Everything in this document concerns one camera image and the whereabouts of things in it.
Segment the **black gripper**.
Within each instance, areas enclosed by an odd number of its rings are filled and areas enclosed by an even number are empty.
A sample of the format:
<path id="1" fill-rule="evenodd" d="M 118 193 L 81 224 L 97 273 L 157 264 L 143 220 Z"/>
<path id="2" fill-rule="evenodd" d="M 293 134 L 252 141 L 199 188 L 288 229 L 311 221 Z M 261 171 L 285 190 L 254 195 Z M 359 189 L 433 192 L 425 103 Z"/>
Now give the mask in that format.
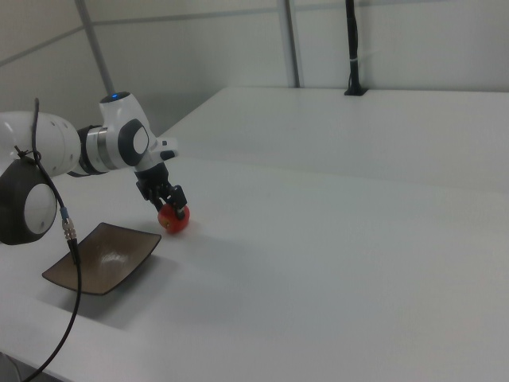
<path id="1" fill-rule="evenodd" d="M 186 217 L 187 199 L 184 191 L 180 185 L 172 186 L 169 183 L 169 171 L 163 162 L 148 170 L 135 171 L 134 175 L 141 194 L 146 200 L 153 202 L 158 212 L 170 201 L 176 218 L 183 220 Z"/>

